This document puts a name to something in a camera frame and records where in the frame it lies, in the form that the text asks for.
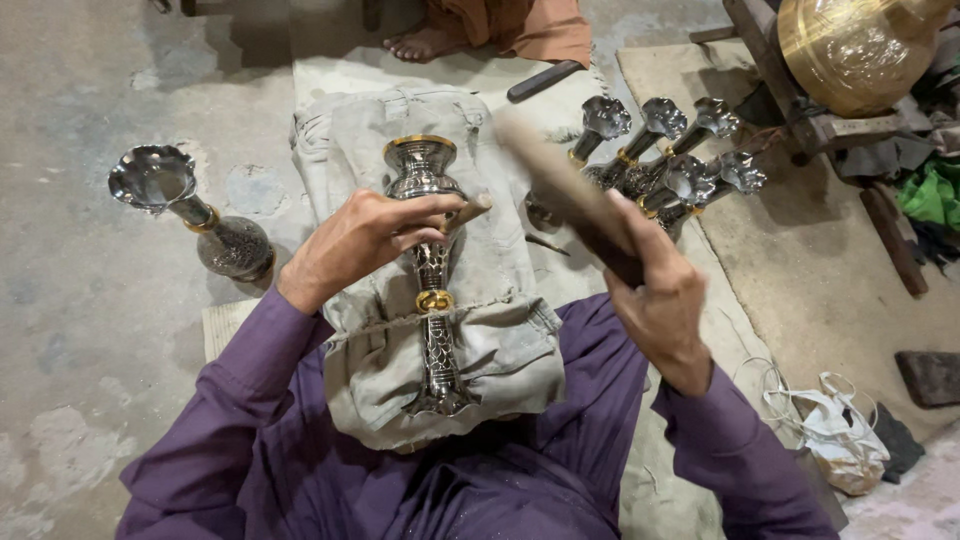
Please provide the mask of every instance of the right hand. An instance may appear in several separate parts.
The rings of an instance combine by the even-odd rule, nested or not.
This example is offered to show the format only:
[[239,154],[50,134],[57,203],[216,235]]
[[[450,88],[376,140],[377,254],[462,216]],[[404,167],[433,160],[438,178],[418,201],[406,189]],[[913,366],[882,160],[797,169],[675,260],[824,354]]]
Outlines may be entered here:
[[666,232],[615,189],[607,196],[623,215],[643,259],[645,286],[634,290],[610,270],[604,279],[627,334],[663,378],[685,396],[710,388],[713,360],[700,340],[707,278],[677,251]]

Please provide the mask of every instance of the purple shirt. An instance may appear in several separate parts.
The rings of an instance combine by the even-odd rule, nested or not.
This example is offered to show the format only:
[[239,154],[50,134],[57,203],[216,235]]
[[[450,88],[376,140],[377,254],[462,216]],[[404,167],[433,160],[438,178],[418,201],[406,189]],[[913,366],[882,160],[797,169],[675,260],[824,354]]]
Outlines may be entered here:
[[[170,430],[120,478],[117,538],[619,537],[620,478],[647,360],[597,295],[557,310],[566,401],[399,455],[333,426],[332,334],[271,289]],[[662,384],[678,476],[717,493],[730,538],[837,538],[804,474],[727,375]]]

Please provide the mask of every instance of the green cloth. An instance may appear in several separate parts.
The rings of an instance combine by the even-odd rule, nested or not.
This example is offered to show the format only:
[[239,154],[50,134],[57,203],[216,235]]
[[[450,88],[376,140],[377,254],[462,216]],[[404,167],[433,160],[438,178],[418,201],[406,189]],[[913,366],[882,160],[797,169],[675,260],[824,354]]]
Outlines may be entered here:
[[897,194],[903,213],[960,231],[960,160],[933,158],[907,176]]

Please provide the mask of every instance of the purple sleeve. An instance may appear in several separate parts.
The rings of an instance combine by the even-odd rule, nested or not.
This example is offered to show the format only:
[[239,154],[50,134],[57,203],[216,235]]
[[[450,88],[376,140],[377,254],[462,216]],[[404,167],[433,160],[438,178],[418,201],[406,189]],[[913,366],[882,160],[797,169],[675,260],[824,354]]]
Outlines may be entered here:
[[676,447],[674,472],[717,494],[728,538],[838,538],[793,456],[722,369],[700,398],[662,383],[653,409]]
[[319,315],[271,288],[201,370],[170,430],[120,474],[132,497],[116,537],[242,539],[246,516],[236,501],[256,431],[292,404],[287,386],[300,358],[331,334]]

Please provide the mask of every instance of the hand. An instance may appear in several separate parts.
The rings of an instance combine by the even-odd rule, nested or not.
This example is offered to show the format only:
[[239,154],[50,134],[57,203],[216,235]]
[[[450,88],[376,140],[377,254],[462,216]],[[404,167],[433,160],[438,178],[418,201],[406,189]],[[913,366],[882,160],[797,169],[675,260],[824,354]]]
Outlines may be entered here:
[[358,189],[297,249],[280,270],[276,290],[312,315],[334,294],[413,246],[446,242],[437,228],[445,213],[463,206],[457,195],[395,201]]
[[604,271],[613,309],[667,382],[685,396],[703,396],[713,373],[710,351],[700,340],[707,279],[634,203],[615,189],[607,195],[623,214],[634,248],[643,259],[645,281],[645,287],[633,290],[610,270]]

